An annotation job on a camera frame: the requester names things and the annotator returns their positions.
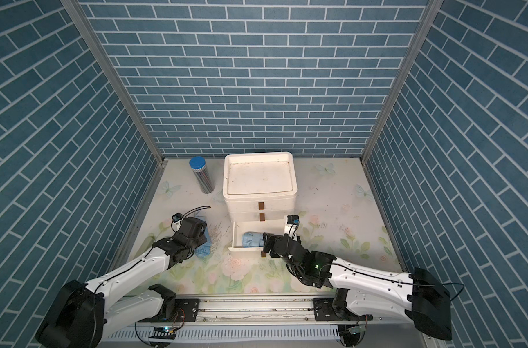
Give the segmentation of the white drawer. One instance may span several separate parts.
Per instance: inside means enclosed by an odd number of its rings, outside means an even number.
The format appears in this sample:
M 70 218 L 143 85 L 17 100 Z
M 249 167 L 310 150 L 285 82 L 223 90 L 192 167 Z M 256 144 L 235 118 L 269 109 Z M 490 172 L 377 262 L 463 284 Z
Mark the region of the white drawer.
M 285 233 L 293 232 L 295 226 L 288 224 L 287 217 L 283 220 L 233 222 L 232 245 L 229 250 L 243 257 L 259 257 L 263 251 L 264 233 L 283 236 Z

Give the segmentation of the blue umbrella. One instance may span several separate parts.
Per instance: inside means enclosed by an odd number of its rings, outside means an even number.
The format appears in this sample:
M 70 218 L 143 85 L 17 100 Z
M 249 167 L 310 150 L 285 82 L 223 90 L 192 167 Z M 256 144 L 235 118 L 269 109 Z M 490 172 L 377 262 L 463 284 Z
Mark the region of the blue umbrella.
M 211 241 L 210 233 L 208 230 L 208 224 L 207 224 L 206 217 L 203 215 L 200 215 L 200 216 L 197 216 L 197 218 L 204 221 L 206 223 L 206 226 L 203 229 L 200 228 L 200 229 L 197 229 L 196 231 L 197 244 L 199 244 L 199 246 L 195 249 L 195 255 L 198 258 L 205 258 L 209 256 L 211 253 L 212 241 Z M 202 237 L 206 239 L 206 242 L 204 243 L 200 242 Z
M 242 235 L 242 246 L 247 247 L 263 247 L 264 233 L 260 232 L 246 232 Z

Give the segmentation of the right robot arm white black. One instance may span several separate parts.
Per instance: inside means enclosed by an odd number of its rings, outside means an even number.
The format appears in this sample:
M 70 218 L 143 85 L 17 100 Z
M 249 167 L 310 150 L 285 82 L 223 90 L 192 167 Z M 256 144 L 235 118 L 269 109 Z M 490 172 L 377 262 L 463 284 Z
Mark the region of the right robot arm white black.
M 332 309 L 342 320 L 395 316 L 413 323 L 435 339 L 453 338 L 448 285 L 428 270 L 412 273 L 380 271 L 355 265 L 325 252 L 305 249 L 300 239 L 264 233 L 263 251 L 282 259 L 301 284 L 335 289 Z

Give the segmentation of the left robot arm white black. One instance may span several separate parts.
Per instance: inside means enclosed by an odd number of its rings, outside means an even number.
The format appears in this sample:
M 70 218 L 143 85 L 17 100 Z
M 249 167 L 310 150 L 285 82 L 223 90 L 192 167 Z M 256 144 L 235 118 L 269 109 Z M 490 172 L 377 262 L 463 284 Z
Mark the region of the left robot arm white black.
M 70 281 L 56 295 L 35 338 L 45 347 L 96 347 L 113 333 L 144 319 L 176 321 L 185 312 L 176 294 L 161 284 L 139 295 L 130 291 L 191 258 L 207 242 L 207 223 L 182 220 L 177 232 L 153 243 L 134 260 L 85 283 Z

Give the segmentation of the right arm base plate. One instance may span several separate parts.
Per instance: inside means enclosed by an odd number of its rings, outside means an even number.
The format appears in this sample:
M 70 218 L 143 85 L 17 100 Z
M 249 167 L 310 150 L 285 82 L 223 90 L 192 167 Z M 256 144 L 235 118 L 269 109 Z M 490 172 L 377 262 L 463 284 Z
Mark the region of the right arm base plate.
M 313 299 L 313 312 L 316 321 L 355 321 L 374 320 L 372 315 L 358 316 L 342 305 L 334 297 L 316 297 Z

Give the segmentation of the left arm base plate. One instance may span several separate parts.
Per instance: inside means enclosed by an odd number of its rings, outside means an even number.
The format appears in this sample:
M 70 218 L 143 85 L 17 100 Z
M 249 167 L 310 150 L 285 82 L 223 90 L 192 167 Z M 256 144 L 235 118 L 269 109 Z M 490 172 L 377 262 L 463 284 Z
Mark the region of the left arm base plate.
M 193 323 L 198 316 L 200 299 L 178 298 L 174 303 L 164 302 L 158 314 L 151 318 L 140 320 L 141 323 Z

